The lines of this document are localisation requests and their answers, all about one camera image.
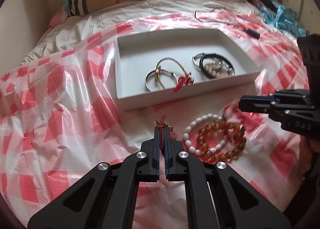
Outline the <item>wide engraved silver bangle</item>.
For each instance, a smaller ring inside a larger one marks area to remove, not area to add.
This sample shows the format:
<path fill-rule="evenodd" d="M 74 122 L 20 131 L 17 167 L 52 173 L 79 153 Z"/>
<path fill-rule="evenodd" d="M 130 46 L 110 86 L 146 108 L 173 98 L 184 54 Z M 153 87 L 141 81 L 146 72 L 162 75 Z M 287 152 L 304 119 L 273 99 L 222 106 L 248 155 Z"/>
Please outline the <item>wide engraved silver bangle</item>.
<path fill-rule="evenodd" d="M 197 54 L 193 56 L 193 64 L 209 79 L 227 78 L 235 75 L 231 62 L 219 54 Z"/>

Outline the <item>blue patterned cloth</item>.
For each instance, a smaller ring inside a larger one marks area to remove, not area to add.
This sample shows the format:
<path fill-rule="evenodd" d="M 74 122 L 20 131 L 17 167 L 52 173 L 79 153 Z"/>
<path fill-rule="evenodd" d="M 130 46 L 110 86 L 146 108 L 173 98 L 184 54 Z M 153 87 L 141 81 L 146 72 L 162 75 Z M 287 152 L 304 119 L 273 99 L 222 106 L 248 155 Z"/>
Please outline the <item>blue patterned cloth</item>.
<path fill-rule="evenodd" d="M 263 6 L 260 9 L 264 22 L 281 31 L 291 33 L 294 37 L 306 37 L 309 31 L 300 25 L 297 20 L 297 13 L 290 8 L 280 5 L 276 8 L 276 12 Z"/>

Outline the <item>red white checkered plastic sheet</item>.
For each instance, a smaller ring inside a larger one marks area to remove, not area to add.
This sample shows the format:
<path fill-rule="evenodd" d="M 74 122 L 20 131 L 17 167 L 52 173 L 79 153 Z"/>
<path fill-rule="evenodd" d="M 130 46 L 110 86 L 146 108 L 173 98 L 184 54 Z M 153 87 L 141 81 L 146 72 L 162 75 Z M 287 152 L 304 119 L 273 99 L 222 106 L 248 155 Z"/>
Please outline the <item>red white checkered plastic sheet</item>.
<path fill-rule="evenodd" d="M 175 28 L 221 30 L 261 68 L 253 84 L 127 112 L 117 100 L 116 38 Z M 117 164 L 153 137 L 165 117 L 178 137 L 205 115 L 246 127 L 247 143 L 232 167 L 277 208 L 287 208 L 311 166 L 312 150 L 266 115 L 241 113 L 244 94 L 308 88 L 295 39 L 253 14 L 226 10 L 173 13 L 105 28 L 73 48 L 1 78 L 1 195 L 26 225 L 37 211 L 96 164 Z"/>

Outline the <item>white shallow cardboard box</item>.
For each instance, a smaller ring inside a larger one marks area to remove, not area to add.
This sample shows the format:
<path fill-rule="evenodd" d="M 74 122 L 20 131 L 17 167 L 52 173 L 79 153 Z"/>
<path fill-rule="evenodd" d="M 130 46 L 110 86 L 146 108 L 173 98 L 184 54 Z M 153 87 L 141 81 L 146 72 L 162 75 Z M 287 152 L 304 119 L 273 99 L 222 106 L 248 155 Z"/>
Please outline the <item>white shallow cardboard box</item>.
<path fill-rule="evenodd" d="M 193 64 L 193 56 L 216 53 L 231 62 L 235 75 L 209 79 Z M 253 83 L 260 69 L 235 40 L 215 29 L 176 29 L 145 32 L 120 37 L 116 42 L 117 98 L 126 111 L 172 100 Z M 144 86 L 147 73 L 165 68 L 173 71 L 178 83 L 161 77 L 164 90 L 149 81 L 152 92 Z"/>

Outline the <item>white striped bed sheet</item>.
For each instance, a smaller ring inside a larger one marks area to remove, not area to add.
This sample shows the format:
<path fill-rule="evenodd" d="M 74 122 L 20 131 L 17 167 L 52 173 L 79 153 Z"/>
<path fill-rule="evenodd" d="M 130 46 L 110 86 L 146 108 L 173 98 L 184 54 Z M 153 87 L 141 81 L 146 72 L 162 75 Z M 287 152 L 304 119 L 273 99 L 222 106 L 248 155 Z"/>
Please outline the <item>white striped bed sheet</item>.
<path fill-rule="evenodd" d="M 153 17 L 167 13 L 193 13 L 226 9 L 236 14 L 258 15 L 258 9 L 246 0 L 144 0 L 127 1 L 90 15 L 67 17 L 59 10 L 50 21 L 49 29 L 36 47 L 22 60 L 22 65 L 73 48 L 89 36 L 116 24 L 135 18 Z"/>

